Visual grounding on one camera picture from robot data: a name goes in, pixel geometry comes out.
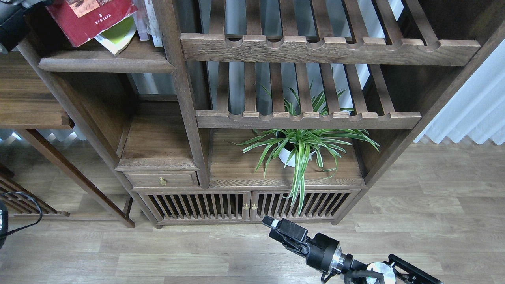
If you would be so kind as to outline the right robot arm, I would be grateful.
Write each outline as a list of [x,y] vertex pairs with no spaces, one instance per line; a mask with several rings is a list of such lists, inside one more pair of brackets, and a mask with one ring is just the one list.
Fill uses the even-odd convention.
[[406,284],[442,283],[394,254],[389,255],[388,261],[365,264],[355,260],[352,254],[342,253],[339,241],[322,233],[310,238],[307,229],[285,218],[277,220],[265,216],[262,223],[271,228],[270,238],[305,258],[305,264],[321,272],[323,284],[334,275],[341,275],[346,284],[395,284],[398,279]]

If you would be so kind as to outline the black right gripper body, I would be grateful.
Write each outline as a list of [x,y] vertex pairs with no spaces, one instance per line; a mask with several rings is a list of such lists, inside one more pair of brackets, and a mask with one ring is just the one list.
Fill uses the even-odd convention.
[[306,237],[304,241],[285,238],[287,250],[304,257],[308,266],[325,273],[331,271],[331,261],[339,245],[339,241],[322,233],[317,233],[312,239]]

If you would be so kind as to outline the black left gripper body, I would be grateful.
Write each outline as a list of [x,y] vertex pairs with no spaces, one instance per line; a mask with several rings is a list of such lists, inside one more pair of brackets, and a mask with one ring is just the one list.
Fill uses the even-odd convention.
[[24,16],[38,7],[50,6],[53,0],[2,0],[0,2],[0,49],[7,54],[28,34]]

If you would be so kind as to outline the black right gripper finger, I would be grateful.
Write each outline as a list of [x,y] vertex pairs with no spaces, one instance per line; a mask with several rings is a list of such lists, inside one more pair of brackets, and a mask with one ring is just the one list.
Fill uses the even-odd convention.
[[305,238],[307,237],[308,230],[293,223],[292,221],[289,221],[285,218],[277,220],[270,216],[265,216],[262,220],[262,224],[271,228],[271,231],[276,231],[278,233],[288,235],[289,237],[296,238],[305,243]]
[[279,241],[287,250],[295,253],[299,256],[307,256],[308,247],[303,241],[296,238],[289,237],[288,235],[278,233],[276,231],[270,231],[269,237]]

